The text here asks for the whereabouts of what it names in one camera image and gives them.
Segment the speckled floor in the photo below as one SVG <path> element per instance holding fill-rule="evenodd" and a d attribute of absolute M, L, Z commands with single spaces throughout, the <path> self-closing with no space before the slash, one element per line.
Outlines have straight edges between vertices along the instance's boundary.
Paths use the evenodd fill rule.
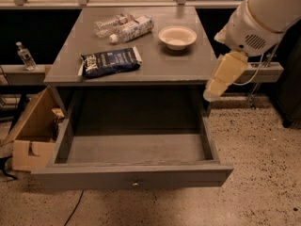
<path fill-rule="evenodd" d="M 301 225 L 301 125 L 283 128 L 266 97 L 216 103 L 210 116 L 222 163 L 219 188 L 84 192 L 68 225 Z M 1 130 L 8 123 L 1 123 Z M 0 175 L 0 225 L 64 225 L 81 191 L 46 191 L 29 173 Z"/>

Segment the white cable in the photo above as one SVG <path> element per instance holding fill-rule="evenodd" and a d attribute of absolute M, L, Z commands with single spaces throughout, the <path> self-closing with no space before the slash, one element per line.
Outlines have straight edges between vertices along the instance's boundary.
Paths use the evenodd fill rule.
<path fill-rule="evenodd" d="M 246 82 L 244 82 L 244 83 L 242 83 L 242 84 L 239 84 L 239 83 L 233 83 L 233 85 L 241 87 L 241 86 L 245 86 L 245 85 L 247 85 L 248 83 L 252 82 L 252 80 L 255 78 L 255 76 L 257 75 L 258 71 L 260 70 L 260 68 L 261 68 L 261 66 L 262 66 L 262 59 L 263 59 L 263 54 L 261 55 L 260 64 L 258 65 L 257 70 L 255 71 L 255 73 L 253 74 L 253 76 L 252 76 L 249 80 L 247 80 Z"/>

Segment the cardboard box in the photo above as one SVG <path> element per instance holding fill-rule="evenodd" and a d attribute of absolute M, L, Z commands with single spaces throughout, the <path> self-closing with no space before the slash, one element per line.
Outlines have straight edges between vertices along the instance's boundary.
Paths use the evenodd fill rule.
<path fill-rule="evenodd" d="M 44 168 L 55 148 L 52 140 L 57 104 L 50 89 L 34 96 L 3 144 L 13 144 L 12 168 L 31 171 Z"/>

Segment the gray tabletop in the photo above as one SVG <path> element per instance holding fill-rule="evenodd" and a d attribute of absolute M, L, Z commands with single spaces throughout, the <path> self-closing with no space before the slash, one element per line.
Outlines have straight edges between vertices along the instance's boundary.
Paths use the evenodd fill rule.
<path fill-rule="evenodd" d="M 131 13 L 150 15 L 153 30 L 135 40 L 118 45 L 99 39 L 93 23 L 103 17 Z M 196 31 L 197 41 L 186 50 L 171 51 L 159 41 L 160 30 L 182 25 Z M 139 70 L 84 79 L 78 75 L 80 55 L 136 46 L 143 60 Z M 50 86 L 103 86 L 132 84 L 204 84 L 210 78 L 216 57 L 194 7 L 83 8 L 70 35 L 45 79 Z"/>

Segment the small transparent bottle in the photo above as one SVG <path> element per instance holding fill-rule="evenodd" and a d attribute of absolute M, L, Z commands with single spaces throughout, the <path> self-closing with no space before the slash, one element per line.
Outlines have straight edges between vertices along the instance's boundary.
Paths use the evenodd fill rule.
<path fill-rule="evenodd" d="M 110 35 L 111 43 L 126 42 L 150 32 L 154 27 L 151 16 L 144 15 L 127 24 L 115 27 L 115 33 Z"/>
<path fill-rule="evenodd" d="M 22 62 L 25 65 L 25 68 L 28 71 L 34 71 L 37 67 L 35 60 L 30 55 L 30 52 L 27 48 L 25 48 L 20 41 L 16 42 L 16 45 L 18 46 L 18 56 L 22 60 Z"/>
<path fill-rule="evenodd" d="M 114 27 L 123 25 L 134 19 L 131 14 L 117 14 L 94 23 L 94 31 L 99 38 L 105 38 L 114 33 Z"/>

